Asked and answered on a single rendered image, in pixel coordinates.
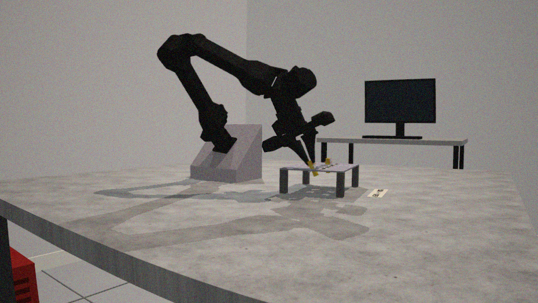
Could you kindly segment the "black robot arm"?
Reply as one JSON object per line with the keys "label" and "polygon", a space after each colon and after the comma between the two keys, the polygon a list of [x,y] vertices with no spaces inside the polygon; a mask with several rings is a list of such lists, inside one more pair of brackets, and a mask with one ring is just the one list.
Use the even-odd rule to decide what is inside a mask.
{"label": "black robot arm", "polygon": [[[317,83],[314,73],[307,68],[294,66],[288,72],[287,69],[246,60],[211,42],[203,34],[171,35],[158,49],[157,58],[166,69],[176,73],[198,109],[198,121],[203,129],[200,138],[214,144],[213,152],[227,154],[237,138],[231,137],[224,128],[228,112],[223,104],[212,102],[191,65],[192,56],[200,57],[234,75],[242,87],[253,94],[264,95],[264,99],[271,98],[275,110],[288,103],[297,102],[296,98],[311,91]],[[294,131],[298,123],[303,125],[302,119],[295,108],[286,116],[278,117],[272,128],[277,137],[280,137]]]}

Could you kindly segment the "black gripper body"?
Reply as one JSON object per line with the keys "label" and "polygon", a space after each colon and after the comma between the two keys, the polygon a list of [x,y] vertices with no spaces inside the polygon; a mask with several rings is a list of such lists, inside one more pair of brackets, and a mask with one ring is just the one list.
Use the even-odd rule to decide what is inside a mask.
{"label": "black gripper body", "polygon": [[277,114],[276,114],[276,117],[280,117],[280,116],[286,116],[287,114],[289,114],[289,112],[293,109],[297,109],[301,116],[302,116],[302,122],[303,122],[303,125],[300,125],[300,123],[298,123],[298,125],[296,126],[296,129],[290,133],[286,133],[280,137],[277,137],[277,136],[272,136],[266,140],[263,141],[262,143],[262,148],[264,150],[264,152],[272,152],[274,150],[277,150],[281,147],[283,147],[282,145],[290,142],[290,141],[296,141],[296,137],[301,135],[301,134],[307,134],[311,131],[317,131],[315,127],[319,126],[319,125],[323,125],[323,126],[326,126],[332,122],[335,121],[334,119],[334,116],[331,112],[327,112],[327,111],[322,111],[314,116],[311,117],[312,121],[310,121],[309,123],[307,121],[305,121],[304,117],[303,117],[303,114],[301,112],[301,107],[298,105],[297,102],[291,102],[291,103],[288,103],[284,106],[281,106],[280,108],[278,108],[276,110]]}

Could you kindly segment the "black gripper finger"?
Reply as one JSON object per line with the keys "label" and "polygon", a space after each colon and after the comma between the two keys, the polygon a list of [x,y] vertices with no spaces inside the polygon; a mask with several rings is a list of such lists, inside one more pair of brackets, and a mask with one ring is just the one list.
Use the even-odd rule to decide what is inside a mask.
{"label": "black gripper finger", "polygon": [[[284,145],[282,145],[283,147],[289,147],[291,148],[307,165],[308,165],[308,157],[307,157],[307,154],[303,148],[303,145],[301,143],[301,140],[297,140],[297,141],[290,141]],[[309,166],[309,165],[308,165]]]}
{"label": "black gripper finger", "polygon": [[315,139],[316,134],[318,134],[318,131],[311,131],[305,135],[302,135],[301,138],[305,143],[305,146],[307,148],[309,157],[312,161],[312,163],[315,163]]}

